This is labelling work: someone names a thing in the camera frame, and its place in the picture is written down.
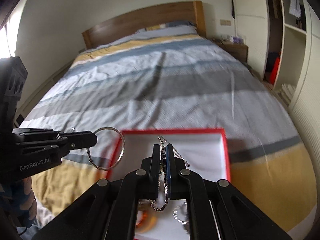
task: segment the bed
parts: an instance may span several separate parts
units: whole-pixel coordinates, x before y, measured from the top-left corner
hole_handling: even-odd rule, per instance
[[[135,33],[185,20],[190,26]],[[248,69],[205,39],[201,1],[161,4],[109,19],[83,33],[87,51],[20,127],[94,131],[223,127],[231,181],[293,239],[310,231],[316,180],[287,112]],[[109,165],[116,135],[99,133],[95,163]],[[107,173],[75,150],[33,176],[38,205],[54,216]],[[43,212],[38,218],[42,224]]]

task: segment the closet shelf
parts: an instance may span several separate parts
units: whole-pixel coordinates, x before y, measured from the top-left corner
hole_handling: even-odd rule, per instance
[[[300,28],[298,28],[298,27],[292,26],[292,25],[287,24],[287,23],[285,23],[284,26],[286,26],[286,27],[288,27],[288,28],[290,28],[290,29],[292,29],[292,30],[295,30],[295,31],[297,31],[297,32],[303,33],[304,35],[307,35],[307,32],[306,32],[306,31],[304,31],[304,30],[302,30],[302,29],[300,29]]]

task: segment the person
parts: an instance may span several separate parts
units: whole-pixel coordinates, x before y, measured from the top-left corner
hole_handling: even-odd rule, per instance
[[[0,230],[3,239],[21,240],[19,235],[33,225],[37,203],[31,184],[31,177],[0,184]]]

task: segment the yellow stripe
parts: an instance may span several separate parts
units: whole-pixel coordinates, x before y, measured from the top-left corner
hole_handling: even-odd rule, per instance
[[[317,203],[316,178],[302,143],[267,161],[231,165],[231,181],[283,230],[289,231]]]
[[[102,48],[102,49],[98,49],[98,50],[95,50],[92,52],[81,54],[78,57],[76,57],[74,63],[76,63],[78,61],[89,60],[89,59],[94,59],[96,57],[105,56],[105,55],[112,54],[112,53],[115,53],[115,52],[118,52],[121,50],[132,49],[135,47],[150,45],[150,44],[154,44],[154,43],[161,43],[164,41],[183,40],[186,38],[200,38],[200,36],[197,34],[187,34],[187,35],[182,35],[182,36],[157,37],[157,38],[152,38],[149,40],[127,41],[127,42],[121,43],[119,45],[110,46],[108,48]]]
[[[62,164],[32,177],[32,189],[55,216],[97,181],[97,169],[63,160]]]

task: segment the silver chain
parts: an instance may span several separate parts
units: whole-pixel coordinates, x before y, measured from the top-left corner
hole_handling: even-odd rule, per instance
[[[160,162],[160,171],[159,171],[159,186],[160,186],[160,177],[161,177],[161,170],[163,170],[164,174],[164,195],[165,195],[165,200],[164,204],[161,208],[158,208],[156,206],[156,200],[151,199],[151,207],[153,208],[154,211],[160,212],[165,209],[165,207],[168,205],[168,183],[167,183],[167,166],[166,166],[166,152],[165,152],[165,146],[164,143],[166,142],[167,144],[170,144],[166,139],[164,139],[161,135],[158,136],[158,139],[160,141],[160,156],[161,156],[161,161]],[[173,153],[176,157],[182,159],[187,167],[190,167],[190,164],[178,153],[178,151],[173,147]]]

